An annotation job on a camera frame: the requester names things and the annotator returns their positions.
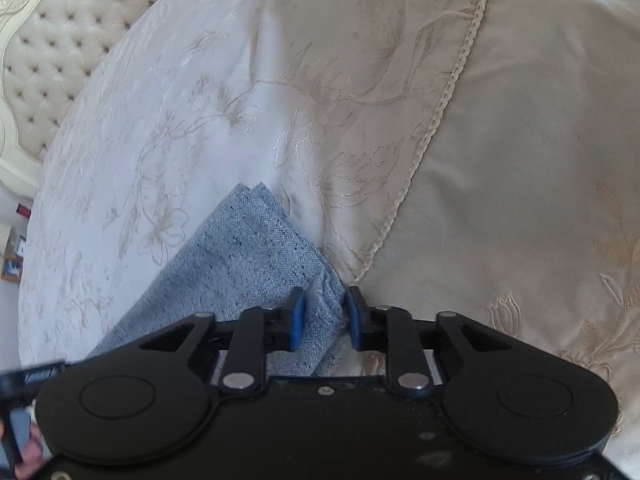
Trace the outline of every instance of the tufted headboard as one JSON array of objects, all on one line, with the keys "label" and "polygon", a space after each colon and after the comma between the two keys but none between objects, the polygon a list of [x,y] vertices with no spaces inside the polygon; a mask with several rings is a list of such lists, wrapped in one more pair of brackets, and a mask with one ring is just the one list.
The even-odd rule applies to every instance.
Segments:
[{"label": "tufted headboard", "polygon": [[0,0],[0,181],[32,197],[86,78],[156,0]]}]

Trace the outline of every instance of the blue cloth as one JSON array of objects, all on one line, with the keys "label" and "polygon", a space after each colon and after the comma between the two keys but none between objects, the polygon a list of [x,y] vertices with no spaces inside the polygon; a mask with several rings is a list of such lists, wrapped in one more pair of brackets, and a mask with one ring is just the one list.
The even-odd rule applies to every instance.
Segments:
[{"label": "blue cloth", "polygon": [[274,352],[270,374],[329,375],[344,341],[344,288],[321,253],[264,184],[239,184],[92,352],[107,352],[196,312],[237,319],[253,306],[281,306],[306,290],[305,333],[293,353]]}]

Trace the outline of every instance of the speckled fabric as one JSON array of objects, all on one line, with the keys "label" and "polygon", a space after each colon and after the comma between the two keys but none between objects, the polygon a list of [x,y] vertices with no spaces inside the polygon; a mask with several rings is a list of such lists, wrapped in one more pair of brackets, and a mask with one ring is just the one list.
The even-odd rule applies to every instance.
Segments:
[{"label": "speckled fabric", "polygon": [[281,305],[294,286],[307,292],[305,335],[294,353],[274,352],[269,372],[330,374],[344,339],[344,288],[321,253],[289,220],[271,192],[239,184],[160,272],[92,356],[195,312],[237,319],[257,305]]}]

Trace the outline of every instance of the lace trim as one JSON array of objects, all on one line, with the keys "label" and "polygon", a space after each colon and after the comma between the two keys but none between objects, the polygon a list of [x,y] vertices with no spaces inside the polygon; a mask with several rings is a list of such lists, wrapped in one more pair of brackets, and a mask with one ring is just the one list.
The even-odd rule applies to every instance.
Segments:
[{"label": "lace trim", "polygon": [[471,47],[474,44],[476,35],[478,34],[478,28],[480,27],[480,23],[482,22],[482,16],[484,15],[484,9],[486,7],[486,3],[487,3],[487,0],[478,1],[478,6],[476,7],[476,12],[471,21],[471,26],[469,27],[468,33],[466,34],[465,43],[463,44],[462,49],[460,50],[458,60],[456,61],[455,66],[453,67],[453,71],[451,72],[451,77],[449,78],[449,81],[447,82],[447,86],[444,89],[444,94],[442,95],[442,98],[438,103],[438,107],[435,109],[433,113],[433,117],[431,118],[431,122],[429,124],[429,127],[427,128],[427,131],[425,132],[424,136],[420,140],[420,143],[418,144],[414,161],[412,162],[411,168],[409,170],[409,176],[407,177],[407,180],[404,182],[404,185],[402,186],[400,193],[398,194],[398,198],[396,198],[394,202],[391,214],[386,219],[385,224],[382,227],[382,231],[380,231],[380,236],[378,237],[378,240],[372,245],[369,251],[369,254],[367,255],[364,261],[364,265],[360,269],[360,272],[356,275],[355,280],[353,282],[354,285],[357,284],[364,277],[366,272],[371,268],[371,265],[373,264],[373,258],[375,257],[380,247],[382,247],[382,244],[385,242],[386,236],[388,235],[389,231],[391,231],[391,226],[393,225],[394,221],[396,220],[396,216],[398,215],[398,208],[400,207],[400,204],[402,203],[402,201],[404,200],[404,197],[409,191],[411,180],[413,179],[415,172],[420,166],[420,162],[422,161],[422,156],[424,155],[424,152],[427,150],[429,142],[431,141],[434,134],[436,133],[438,126],[440,126],[440,121],[442,120],[442,115],[444,113],[445,108],[447,107],[447,104],[449,104],[449,101],[451,101],[451,97],[453,95],[453,91],[456,86],[456,81],[458,81],[458,78],[460,77],[460,73],[462,72],[462,69],[465,67],[466,58],[471,52]]}]

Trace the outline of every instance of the silver screw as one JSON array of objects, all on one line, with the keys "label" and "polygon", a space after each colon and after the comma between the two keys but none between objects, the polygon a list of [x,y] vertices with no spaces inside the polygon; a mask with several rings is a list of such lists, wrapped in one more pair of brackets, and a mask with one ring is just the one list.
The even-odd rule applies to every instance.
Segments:
[{"label": "silver screw", "polygon": [[244,372],[233,372],[222,379],[222,384],[232,390],[245,390],[254,383],[254,377]]},{"label": "silver screw", "polygon": [[335,390],[331,386],[320,386],[318,388],[318,393],[320,395],[329,396],[335,393]]},{"label": "silver screw", "polygon": [[429,378],[423,374],[409,372],[398,377],[398,384],[407,390],[421,390],[429,386]]}]

